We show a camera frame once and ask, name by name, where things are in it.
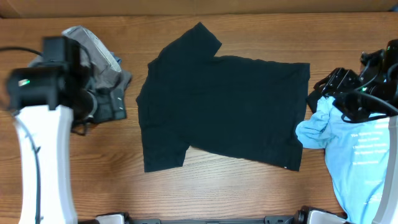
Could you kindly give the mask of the black t-shirt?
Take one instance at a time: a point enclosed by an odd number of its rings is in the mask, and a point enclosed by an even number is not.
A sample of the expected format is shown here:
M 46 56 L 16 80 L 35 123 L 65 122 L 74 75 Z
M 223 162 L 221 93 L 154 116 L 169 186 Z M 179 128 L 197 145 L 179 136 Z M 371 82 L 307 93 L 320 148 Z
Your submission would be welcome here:
M 144 170 L 180 167 L 197 147 L 298 171 L 310 65 L 217 56 L 220 47 L 199 23 L 149 63 L 136 100 Z

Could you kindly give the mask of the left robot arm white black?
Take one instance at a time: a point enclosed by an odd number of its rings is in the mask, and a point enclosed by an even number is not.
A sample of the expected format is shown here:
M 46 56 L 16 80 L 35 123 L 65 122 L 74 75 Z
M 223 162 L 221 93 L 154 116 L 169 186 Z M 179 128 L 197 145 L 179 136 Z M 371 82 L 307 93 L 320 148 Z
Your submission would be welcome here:
M 70 136 L 89 124 L 125 119 L 131 74 L 65 36 L 46 37 L 39 61 L 7 79 L 22 168 L 21 223 L 78 223 L 70 180 Z

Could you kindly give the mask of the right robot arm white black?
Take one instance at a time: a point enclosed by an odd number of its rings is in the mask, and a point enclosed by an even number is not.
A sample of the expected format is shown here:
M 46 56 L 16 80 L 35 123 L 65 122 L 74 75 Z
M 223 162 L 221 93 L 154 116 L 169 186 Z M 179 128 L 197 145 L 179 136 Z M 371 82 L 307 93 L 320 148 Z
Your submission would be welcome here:
M 308 97 L 313 111 L 296 129 L 323 149 L 341 218 L 303 207 L 292 223 L 397 222 L 397 41 L 361 56 L 362 70 L 334 69 Z

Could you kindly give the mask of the black garment under blue shirt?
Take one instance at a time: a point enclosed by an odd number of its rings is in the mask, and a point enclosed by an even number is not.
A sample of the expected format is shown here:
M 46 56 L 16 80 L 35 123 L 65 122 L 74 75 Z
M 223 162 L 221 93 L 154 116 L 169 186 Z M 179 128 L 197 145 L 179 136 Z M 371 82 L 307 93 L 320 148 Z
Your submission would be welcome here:
M 311 112 L 315 114 L 316 112 L 328 111 L 327 98 L 325 98 L 319 91 L 313 90 L 307 96 L 307 105 L 309 106 Z

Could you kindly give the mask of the folded grey shorts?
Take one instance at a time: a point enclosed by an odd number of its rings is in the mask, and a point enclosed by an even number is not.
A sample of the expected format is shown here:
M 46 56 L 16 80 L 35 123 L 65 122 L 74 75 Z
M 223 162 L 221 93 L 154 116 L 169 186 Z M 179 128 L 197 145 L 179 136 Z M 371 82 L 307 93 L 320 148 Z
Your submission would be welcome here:
M 62 32 L 62 35 L 76 40 L 88 49 L 92 56 L 96 89 L 109 89 L 125 93 L 132 80 L 131 73 L 121 68 L 121 59 L 110 52 L 102 41 L 83 26 L 74 26 Z

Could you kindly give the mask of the light blue t-shirt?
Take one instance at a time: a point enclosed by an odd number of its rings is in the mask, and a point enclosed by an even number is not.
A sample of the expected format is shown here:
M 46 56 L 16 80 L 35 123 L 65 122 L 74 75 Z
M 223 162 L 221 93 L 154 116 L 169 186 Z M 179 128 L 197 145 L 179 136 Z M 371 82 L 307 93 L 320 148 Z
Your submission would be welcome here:
M 371 223 L 379 208 L 389 158 L 389 118 L 346 123 L 322 97 L 309 120 L 296 128 L 303 147 L 324 149 L 336 198 L 353 223 Z

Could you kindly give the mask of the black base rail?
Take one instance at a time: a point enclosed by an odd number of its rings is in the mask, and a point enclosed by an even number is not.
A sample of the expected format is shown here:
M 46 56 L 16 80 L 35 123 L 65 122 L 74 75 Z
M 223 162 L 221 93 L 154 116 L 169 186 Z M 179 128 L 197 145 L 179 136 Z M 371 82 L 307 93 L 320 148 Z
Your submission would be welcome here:
M 127 212 L 106 213 L 91 220 L 78 220 L 78 224 L 291 224 L 293 216 L 265 216 L 264 218 L 200 219 L 200 220 L 161 220 L 133 219 Z

